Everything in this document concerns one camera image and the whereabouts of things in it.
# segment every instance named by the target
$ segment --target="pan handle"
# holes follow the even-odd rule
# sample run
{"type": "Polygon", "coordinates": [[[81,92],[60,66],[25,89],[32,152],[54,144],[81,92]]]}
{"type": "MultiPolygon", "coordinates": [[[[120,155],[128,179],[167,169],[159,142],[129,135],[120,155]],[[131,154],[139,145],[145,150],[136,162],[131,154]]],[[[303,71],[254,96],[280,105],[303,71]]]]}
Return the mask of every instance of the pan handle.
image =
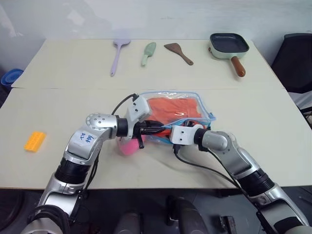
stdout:
{"type": "Polygon", "coordinates": [[[236,73],[239,77],[243,77],[246,74],[245,68],[243,65],[240,63],[239,59],[237,56],[234,56],[231,58],[231,62],[236,70],[236,73]]]}

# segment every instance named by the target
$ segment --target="table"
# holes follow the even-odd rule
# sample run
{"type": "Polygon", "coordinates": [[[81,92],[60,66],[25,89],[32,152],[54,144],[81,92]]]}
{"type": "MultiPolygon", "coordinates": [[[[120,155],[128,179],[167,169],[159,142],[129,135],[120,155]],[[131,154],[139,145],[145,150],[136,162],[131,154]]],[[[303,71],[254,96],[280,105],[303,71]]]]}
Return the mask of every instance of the table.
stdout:
{"type": "Polygon", "coordinates": [[[238,78],[228,59],[217,59],[208,52],[207,40],[133,40],[123,46],[117,71],[110,77],[116,54],[112,40],[47,40],[16,88],[64,89],[283,89],[269,65],[251,41],[241,59],[246,75],[238,78]],[[140,61],[145,46],[155,41],[155,53],[147,66],[140,61]],[[189,66],[163,45],[178,42],[189,66]]]}
{"type": "MultiPolygon", "coordinates": [[[[0,187],[45,188],[73,132],[92,112],[111,113],[139,89],[13,89],[0,109],[0,187]],[[37,153],[26,152],[33,131],[47,134],[37,153]]],[[[233,133],[281,186],[312,184],[312,131],[284,89],[193,90],[215,114],[213,130],[233,133]]],[[[127,104],[117,114],[125,113],[127,104]]],[[[186,158],[224,170],[207,153],[185,147],[186,158]]],[[[90,188],[225,188],[212,173],[179,162],[170,146],[146,143],[122,157],[116,141],[104,143],[90,188]]]]}

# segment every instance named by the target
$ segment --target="wooden spatula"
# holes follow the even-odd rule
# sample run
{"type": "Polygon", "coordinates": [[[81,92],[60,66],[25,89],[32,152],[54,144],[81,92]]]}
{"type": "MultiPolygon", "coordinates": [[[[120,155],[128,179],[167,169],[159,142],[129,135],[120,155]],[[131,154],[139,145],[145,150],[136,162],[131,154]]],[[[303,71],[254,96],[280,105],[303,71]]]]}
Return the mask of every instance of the wooden spatula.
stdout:
{"type": "Polygon", "coordinates": [[[167,48],[168,50],[180,55],[184,61],[186,61],[186,63],[188,65],[193,65],[194,63],[188,58],[186,57],[183,53],[182,53],[182,49],[180,47],[180,45],[178,43],[171,43],[171,44],[166,44],[164,45],[165,48],[167,48]]]}

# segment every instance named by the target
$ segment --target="wooden handle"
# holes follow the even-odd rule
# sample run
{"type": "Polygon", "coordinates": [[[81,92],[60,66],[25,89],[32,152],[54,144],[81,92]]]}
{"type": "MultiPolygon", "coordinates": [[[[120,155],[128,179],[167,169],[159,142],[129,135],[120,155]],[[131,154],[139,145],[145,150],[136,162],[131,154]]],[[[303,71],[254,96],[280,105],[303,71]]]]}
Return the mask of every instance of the wooden handle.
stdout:
{"type": "Polygon", "coordinates": [[[239,77],[243,77],[246,74],[245,68],[243,67],[243,65],[240,63],[238,57],[234,56],[233,58],[231,58],[231,62],[236,70],[236,73],[239,77]]]}
{"type": "Polygon", "coordinates": [[[193,65],[194,64],[193,61],[190,60],[188,57],[186,57],[184,54],[180,54],[180,56],[184,59],[184,61],[186,61],[186,63],[188,65],[193,65]]]}

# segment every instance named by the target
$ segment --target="square frying pan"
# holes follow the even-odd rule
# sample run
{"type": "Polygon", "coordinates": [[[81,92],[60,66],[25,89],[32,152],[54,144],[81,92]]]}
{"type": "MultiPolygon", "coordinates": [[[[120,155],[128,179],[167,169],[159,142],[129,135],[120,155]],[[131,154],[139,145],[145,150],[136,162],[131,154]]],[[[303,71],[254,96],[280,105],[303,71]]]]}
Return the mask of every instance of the square frying pan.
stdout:
{"type": "Polygon", "coordinates": [[[241,35],[235,33],[214,33],[210,36],[209,51],[218,59],[230,59],[238,76],[246,74],[239,61],[249,50],[249,46],[241,35]]]}

